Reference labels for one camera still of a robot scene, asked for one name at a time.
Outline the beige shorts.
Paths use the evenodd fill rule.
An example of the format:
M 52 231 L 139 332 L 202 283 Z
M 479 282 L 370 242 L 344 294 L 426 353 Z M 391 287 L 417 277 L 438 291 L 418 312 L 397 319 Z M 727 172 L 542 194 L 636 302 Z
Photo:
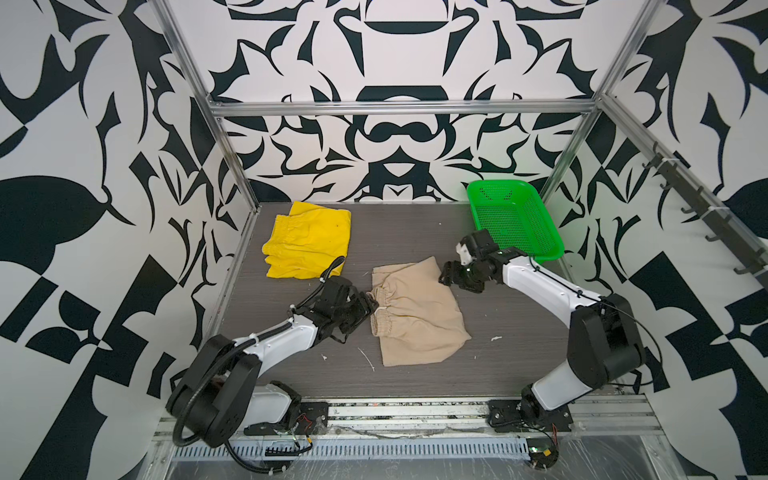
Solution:
M 471 339 L 451 289 L 433 257 L 379 266 L 372 272 L 378 308 L 371 316 L 386 367 L 440 363 Z

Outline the green plastic basket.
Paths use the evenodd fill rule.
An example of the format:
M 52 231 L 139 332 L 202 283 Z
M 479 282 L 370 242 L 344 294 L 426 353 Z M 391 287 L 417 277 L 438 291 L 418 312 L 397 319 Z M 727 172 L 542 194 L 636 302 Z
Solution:
M 529 183 L 479 180 L 470 183 L 466 192 L 475 228 L 487 230 L 502 249 L 514 247 L 539 262 L 563 256 L 563 240 Z

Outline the yellow shorts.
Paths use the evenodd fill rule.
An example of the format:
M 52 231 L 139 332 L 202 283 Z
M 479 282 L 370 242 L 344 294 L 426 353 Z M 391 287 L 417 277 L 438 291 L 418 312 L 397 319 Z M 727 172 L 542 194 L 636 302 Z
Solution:
M 262 253 L 272 279 L 309 280 L 338 257 L 346 257 L 351 240 L 352 214 L 305 202 L 294 202 L 290 212 L 277 215 Z

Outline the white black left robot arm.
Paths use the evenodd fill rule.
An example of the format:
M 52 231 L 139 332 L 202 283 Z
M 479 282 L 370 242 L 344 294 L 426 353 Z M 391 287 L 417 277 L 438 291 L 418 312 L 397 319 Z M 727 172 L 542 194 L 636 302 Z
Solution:
M 226 443 L 242 427 L 266 423 L 288 430 L 301 396 L 260 376 L 289 357 L 331 339 L 344 344 L 379 307 L 373 295 L 343 277 L 324 279 L 289 308 L 283 322 L 259 333 L 211 337 L 173 388 L 166 404 L 175 419 L 172 441 L 186 447 Z

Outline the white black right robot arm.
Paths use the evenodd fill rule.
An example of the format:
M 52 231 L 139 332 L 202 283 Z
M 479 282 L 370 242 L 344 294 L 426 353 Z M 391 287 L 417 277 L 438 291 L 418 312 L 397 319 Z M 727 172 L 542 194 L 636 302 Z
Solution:
M 524 387 L 516 404 L 489 410 L 488 424 L 494 430 L 560 429 L 568 424 L 571 403 L 646 363 L 639 325 L 624 297 L 585 290 L 519 249 L 499 247 L 485 229 L 462 238 L 456 252 L 459 258 L 441 268 L 441 284 L 477 294 L 488 281 L 505 285 L 568 328 L 562 363 Z

